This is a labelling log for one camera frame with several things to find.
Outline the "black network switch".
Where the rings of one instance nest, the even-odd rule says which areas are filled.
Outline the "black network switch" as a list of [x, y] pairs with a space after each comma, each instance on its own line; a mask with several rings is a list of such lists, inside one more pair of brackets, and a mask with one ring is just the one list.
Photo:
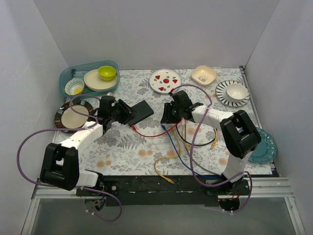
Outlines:
[[154, 114], [153, 109], [145, 100], [132, 106], [131, 109], [132, 109], [132, 116], [130, 120], [127, 122], [129, 126], [136, 125], [137, 123], [143, 121], [144, 119]]

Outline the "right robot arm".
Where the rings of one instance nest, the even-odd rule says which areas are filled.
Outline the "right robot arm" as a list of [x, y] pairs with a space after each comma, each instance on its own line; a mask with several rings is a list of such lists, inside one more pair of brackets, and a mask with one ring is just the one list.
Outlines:
[[[184, 119], [198, 126], [194, 133], [189, 150], [190, 168], [193, 177], [200, 185], [207, 188], [221, 187], [226, 194], [234, 194], [239, 189], [239, 182], [243, 179], [245, 166], [252, 152], [261, 142], [261, 136], [249, 115], [244, 110], [234, 113], [212, 108], [212, 101], [208, 105], [193, 103], [185, 91], [170, 92], [173, 99], [164, 104], [162, 124], [172, 124]], [[221, 174], [221, 181], [212, 185], [202, 182], [193, 168], [193, 148], [196, 135], [201, 125], [211, 126], [222, 132], [225, 145], [229, 151], [226, 168]]]

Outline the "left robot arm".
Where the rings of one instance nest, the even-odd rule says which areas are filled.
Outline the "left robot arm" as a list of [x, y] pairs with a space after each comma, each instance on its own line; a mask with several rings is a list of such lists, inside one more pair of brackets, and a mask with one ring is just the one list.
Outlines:
[[73, 108], [72, 103], [71, 101], [69, 105], [74, 112], [94, 121], [87, 121], [82, 130], [77, 130], [60, 144], [51, 143], [46, 147], [40, 180], [65, 190], [87, 187], [92, 195], [98, 196], [103, 192], [104, 184], [98, 180], [98, 173], [80, 170], [79, 153], [103, 136], [113, 122], [129, 124], [139, 114], [138, 105], [131, 107], [121, 99], [116, 101], [113, 96], [105, 95], [100, 98], [97, 115], [93, 116]]

